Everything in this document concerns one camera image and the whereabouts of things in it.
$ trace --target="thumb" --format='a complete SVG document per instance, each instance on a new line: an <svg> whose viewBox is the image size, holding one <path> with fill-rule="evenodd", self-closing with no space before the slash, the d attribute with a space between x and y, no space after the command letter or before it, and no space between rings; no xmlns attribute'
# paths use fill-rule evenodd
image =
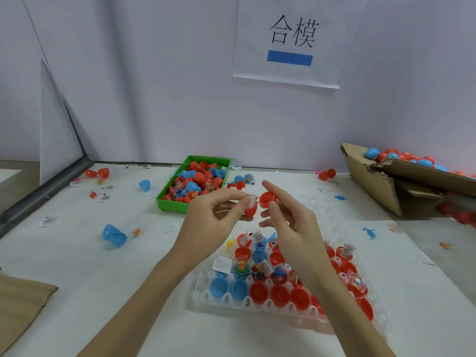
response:
<svg viewBox="0 0 476 357"><path fill-rule="evenodd" d="M243 216L245 210L248 209L249 203L251 202L250 197L245 197L241 199L236 205L230 209L227 216L225 216L221 223L225 225L225 228L231 233L231 230L235 226L235 224L239 221L239 219Z"/></svg>
<svg viewBox="0 0 476 357"><path fill-rule="evenodd" d="M276 202L270 202L268 211L271 223L273 223L277 235L284 235L286 232L289 232L291 228L289 228L288 222Z"/></svg>

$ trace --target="blue rectangle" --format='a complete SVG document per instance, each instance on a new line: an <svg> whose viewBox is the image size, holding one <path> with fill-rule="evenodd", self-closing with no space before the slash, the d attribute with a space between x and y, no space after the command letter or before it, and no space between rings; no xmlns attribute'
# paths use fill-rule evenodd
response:
<svg viewBox="0 0 476 357"><path fill-rule="evenodd" d="M268 61L281 62L284 64L311 66L312 55L294 54L292 52L269 50Z"/></svg>

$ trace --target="forearm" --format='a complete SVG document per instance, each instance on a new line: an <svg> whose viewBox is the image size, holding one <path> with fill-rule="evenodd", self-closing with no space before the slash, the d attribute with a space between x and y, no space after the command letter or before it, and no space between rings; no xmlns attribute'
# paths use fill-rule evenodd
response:
<svg viewBox="0 0 476 357"><path fill-rule="evenodd" d="M190 271L170 251L78 357L135 357L169 295Z"/></svg>
<svg viewBox="0 0 476 357"><path fill-rule="evenodd" d="M395 357L334 271L315 273L310 290L319 300L347 357Z"/></svg>

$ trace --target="plastic egg tray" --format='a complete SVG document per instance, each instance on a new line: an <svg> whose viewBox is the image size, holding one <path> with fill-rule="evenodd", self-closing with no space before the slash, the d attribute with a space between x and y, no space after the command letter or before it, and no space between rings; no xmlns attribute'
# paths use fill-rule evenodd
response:
<svg viewBox="0 0 476 357"><path fill-rule="evenodd" d="M314 210L316 216L318 217L318 222L321 228L323 239L329 240L329 245L334 250L336 250L339 246L343 246L345 243L351 243L341 219L334 212L331 200L325 198L316 199L308 197L300 198L299 201L308 208ZM272 277L269 276L264 281L255 281L251 275L243 279L243 282L246 283L247 287L246 296L242 300L239 300L241 299L241 297L243 297L243 294L237 297L237 294L234 293L234 291L232 290L234 282L237 280L233 273L235 265L238 263L234 253L237 247L239 246L235 242L231 247L229 247L228 254L226 255L226 248L225 245L223 245L216 253L214 253L210 258L203 262L192 296L196 304L199 305L204 303L212 306L228 307L251 312L271 312L300 318L312 318L328 323L327 317L320 308L320 305L318 304L317 300L312 297L311 293L305 287L295 287L295 285L290 280L287 280L284 284L282 284L282 287L286 288L290 294L293 293L293 291L296 289L301 290L301 296L303 296L303 291L306 292L308 298L304 296L304 299L309 300L309 303L305 302L304 305L296 305L290 300L282 306L277 306L273 302L273 299L271 299L271 292L273 287L275 286ZM249 249L251 249L251 253L256 250L253 244L249 246ZM267 245L264 248L264 251L266 252L269 260L269 256L271 255L273 250L269 245ZM226 255L228 258L233 259L233 268L231 273L228 275L223 275L212 269L214 260L220 255ZM364 296L364 298L370 303L372 307L372 323L375 325L375 327L381 334L385 334L385 331L389 327L387 316L378 299L377 294L375 293L375 290L372 288L370 280L365 272L365 269L363 268L362 262L358 257L358 251L354 251L351 263L354 264L354 266L357 268L358 274L362 277L363 281L367 286L368 293ZM290 266L289 264L285 264L284 269L289 274L289 272L292 270L292 266ZM214 284L216 284L217 282L214 282L214 280L216 280L217 278L222 278L226 281L226 283L222 280L217 281L220 282L222 292L224 291L224 288L226 288L226 292L223 293L221 297L214 297L210 289L213 289L215 287ZM255 303L252 296L250 295L250 289L255 288L253 287L253 285L256 284L263 285L268 293L268 297L266 299L263 298L259 301L259 303Z"/></svg>

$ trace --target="chinese characters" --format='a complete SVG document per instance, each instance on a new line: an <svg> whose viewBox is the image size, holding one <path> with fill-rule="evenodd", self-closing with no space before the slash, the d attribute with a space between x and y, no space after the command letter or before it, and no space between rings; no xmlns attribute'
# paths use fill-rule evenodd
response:
<svg viewBox="0 0 476 357"><path fill-rule="evenodd" d="M301 20L299 21L299 24L296 24L297 29L293 35L294 41L294 46L303 46L304 44L307 44L309 47L313 47L310 42L314 42L314 33L316 31L316 26L319 26L319 23L317 23L315 20L309 19L309 21L304 21L303 18L301 17ZM287 31L292 31L293 29L288 25L286 22L285 16L281 16L281 18L278 20L277 23L275 23L273 26L271 26L270 30L273 29L273 40L272 44L275 42L282 43L283 45L286 42L286 36L288 35Z"/></svg>

